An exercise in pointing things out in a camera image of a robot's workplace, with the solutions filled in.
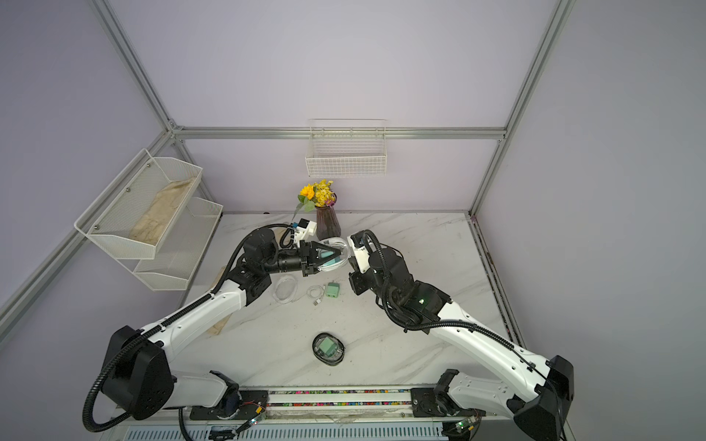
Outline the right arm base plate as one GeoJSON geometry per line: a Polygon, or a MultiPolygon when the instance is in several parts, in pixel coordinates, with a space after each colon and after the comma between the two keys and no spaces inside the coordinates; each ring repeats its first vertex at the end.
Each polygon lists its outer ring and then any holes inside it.
{"type": "Polygon", "coordinates": [[[461,409],[442,393],[437,395],[433,388],[412,388],[411,408],[415,418],[485,416],[478,409],[461,409]]]}

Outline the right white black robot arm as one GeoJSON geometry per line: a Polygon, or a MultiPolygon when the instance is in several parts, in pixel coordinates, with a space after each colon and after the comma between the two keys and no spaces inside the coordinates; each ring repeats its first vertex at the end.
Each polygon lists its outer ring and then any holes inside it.
{"type": "Polygon", "coordinates": [[[433,393],[447,415],[486,411],[513,420],[533,440],[566,439],[575,398],[574,366],[562,356],[546,358],[490,330],[439,288],[416,280],[404,257],[370,230],[347,239],[352,251],[351,288],[371,291],[385,315],[404,332],[434,336],[480,363],[496,380],[447,369],[433,393]]]}

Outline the green charger plug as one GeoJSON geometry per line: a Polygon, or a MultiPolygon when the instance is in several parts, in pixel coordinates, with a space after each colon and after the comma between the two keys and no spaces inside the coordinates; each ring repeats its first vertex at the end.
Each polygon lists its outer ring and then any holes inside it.
{"type": "Polygon", "coordinates": [[[325,286],[325,297],[338,298],[340,295],[340,285],[336,282],[329,282],[325,286]]]}
{"type": "Polygon", "coordinates": [[[334,356],[336,351],[338,351],[338,343],[330,337],[325,337],[319,342],[319,350],[325,356],[331,358],[331,356],[334,356]]]}

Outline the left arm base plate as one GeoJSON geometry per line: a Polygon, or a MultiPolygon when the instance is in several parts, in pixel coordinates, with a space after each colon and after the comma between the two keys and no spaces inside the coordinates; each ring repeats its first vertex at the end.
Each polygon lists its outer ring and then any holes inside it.
{"type": "Polygon", "coordinates": [[[191,421],[237,420],[244,421],[264,413],[270,394],[266,390],[241,390],[239,396],[226,404],[221,402],[216,407],[195,406],[190,410],[191,421]]]}

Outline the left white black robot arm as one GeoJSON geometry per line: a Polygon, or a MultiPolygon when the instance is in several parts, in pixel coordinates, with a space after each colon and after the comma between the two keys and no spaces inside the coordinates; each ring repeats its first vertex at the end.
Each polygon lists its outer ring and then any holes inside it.
{"type": "Polygon", "coordinates": [[[197,337],[225,317],[257,300],[274,274],[320,272],[340,257],[337,247],[309,241],[305,227],[283,224],[293,239],[282,246],[276,224],[248,233],[233,251],[215,286],[177,312],[140,329],[125,326],[110,338],[102,369],[89,389],[82,410],[84,428],[106,431],[133,418],[186,407],[210,409],[219,419],[237,415],[239,385],[218,370],[178,373],[171,363],[197,337]]]}

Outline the teal charger plug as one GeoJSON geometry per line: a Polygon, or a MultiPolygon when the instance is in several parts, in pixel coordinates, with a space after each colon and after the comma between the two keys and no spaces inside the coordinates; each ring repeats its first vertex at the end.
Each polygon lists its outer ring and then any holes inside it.
{"type": "Polygon", "coordinates": [[[335,257],[332,260],[329,260],[325,262],[322,266],[320,266],[320,271],[321,272],[330,272],[338,269],[341,264],[341,259],[339,257],[335,257]]]}

